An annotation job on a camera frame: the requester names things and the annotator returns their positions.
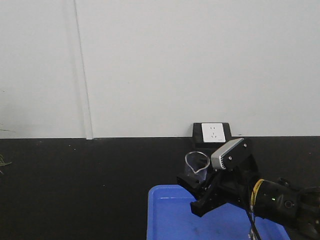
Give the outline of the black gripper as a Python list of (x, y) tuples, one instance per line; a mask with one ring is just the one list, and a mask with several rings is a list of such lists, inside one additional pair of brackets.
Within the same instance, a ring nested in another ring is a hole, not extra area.
[(260, 173), (255, 158), (251, 155), (234, 169), (213, 169), (211, 162), (203, 183), (189, 175), (176, 176), (177, 184), (183, 187), (196, 200), (190, 203), (191, 212), (202, 217), (206, 213), (231, 203), (240, 208), (250, 206), (250, 198)]

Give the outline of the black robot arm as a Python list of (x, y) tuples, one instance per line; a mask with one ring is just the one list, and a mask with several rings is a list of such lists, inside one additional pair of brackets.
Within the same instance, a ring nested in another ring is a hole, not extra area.
[(223, 169), (208, 165), (200, 180), (194, 172), (181, 173), (177, 183), (195, 200), (191, 212), (202, 217), (224, 204), (245, 210), (251, 233), (261, 239), (254, 217), (260, 217), (297, 231), (311, 239), (320, 238), (320, 188), (301, 188), (284, 178), (269, 181), (261, 177), (252, 154), (228, 155)]

